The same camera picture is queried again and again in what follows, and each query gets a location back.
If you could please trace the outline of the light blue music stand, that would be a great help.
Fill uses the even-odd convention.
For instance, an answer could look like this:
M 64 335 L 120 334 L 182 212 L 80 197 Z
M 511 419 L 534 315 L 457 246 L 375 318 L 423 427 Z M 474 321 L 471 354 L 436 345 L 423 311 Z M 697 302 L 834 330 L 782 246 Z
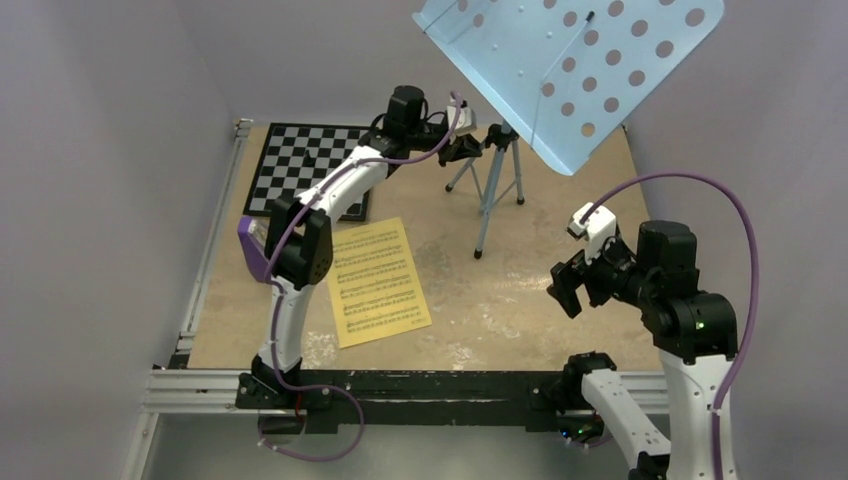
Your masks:
M 716 29 L 721 0 L 427 1 L 412 18 L 553 171 L 571 176 Z

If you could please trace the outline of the yellow sheet music page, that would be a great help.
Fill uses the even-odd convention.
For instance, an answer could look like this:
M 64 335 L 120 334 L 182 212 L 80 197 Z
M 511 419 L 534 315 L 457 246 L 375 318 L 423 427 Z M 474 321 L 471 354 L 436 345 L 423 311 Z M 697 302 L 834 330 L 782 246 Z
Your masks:
M 326 281 L 340 347 L 432 324 L 400 218 L 335 231 L 332 240 Z

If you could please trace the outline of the black white chessboard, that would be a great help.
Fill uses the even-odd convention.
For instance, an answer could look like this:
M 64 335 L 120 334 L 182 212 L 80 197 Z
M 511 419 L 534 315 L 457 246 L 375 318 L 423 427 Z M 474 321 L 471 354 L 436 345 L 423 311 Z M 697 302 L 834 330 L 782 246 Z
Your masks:
M 274 200 L 296 196 L 314 186 L 339 167 L 367 128 L 361 125 L 272 123 L 254 169 L 243 213 L 252 217 L 271 215 Z M 315 165 L 304 165 L 305 153 Z

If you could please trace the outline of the purple metronome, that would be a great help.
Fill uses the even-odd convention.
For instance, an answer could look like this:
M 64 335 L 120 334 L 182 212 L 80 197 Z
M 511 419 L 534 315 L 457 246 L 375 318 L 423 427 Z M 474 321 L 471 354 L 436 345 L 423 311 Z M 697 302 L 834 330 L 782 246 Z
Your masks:
M 268 284 L 266 275 L 268 258 L 265 255 L 268 222 L 244 215 L 238 222 L 237 235 L 250 275 L 256 282 Z

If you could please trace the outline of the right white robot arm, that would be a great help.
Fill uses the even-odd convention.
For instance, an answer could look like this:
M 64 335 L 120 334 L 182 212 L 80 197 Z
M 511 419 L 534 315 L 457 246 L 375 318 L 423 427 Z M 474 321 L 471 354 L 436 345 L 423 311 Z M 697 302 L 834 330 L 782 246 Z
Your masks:
M 732 479 L 733 455 L 719 447 L 714 428 L 719 387 L 738 354 L 737 319 L 722 295 L 698 286 L 697 238 L 673 221 L 646 221 L 630 249 L 616 220 L 598 227 L 572 222 L 568 233 L 587 245 L 551 270 L 547 292 L 570 318 L 589 303 L 610 300 L 636 308 L 657 348 L 667 386 L 670 436 L 656 429 L 623 386 L 610 356 L 587 352 L 569 357 L 549 395 L 560 405 L 593 410 L 618 444 L 631 479 Z

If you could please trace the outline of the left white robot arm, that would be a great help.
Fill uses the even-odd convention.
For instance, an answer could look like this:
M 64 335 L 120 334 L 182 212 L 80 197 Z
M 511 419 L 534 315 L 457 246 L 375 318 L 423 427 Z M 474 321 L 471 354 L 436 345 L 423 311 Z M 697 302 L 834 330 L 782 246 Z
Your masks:
M 332 266 L 332 230 L 340 217 L 399 167 L 432 157 L 451 159 L 477 126 L 474 110 L 456 92 L 438 121 L 426 116 L 425 104 L 420 88 L 396 87 L 385 112 L 327 178 L 273 202 L 257 270 L 271 292 L 269 330 L 250 367 L 260 397 L 272 408 L 287 408 L 297 399 L 306 310 Z

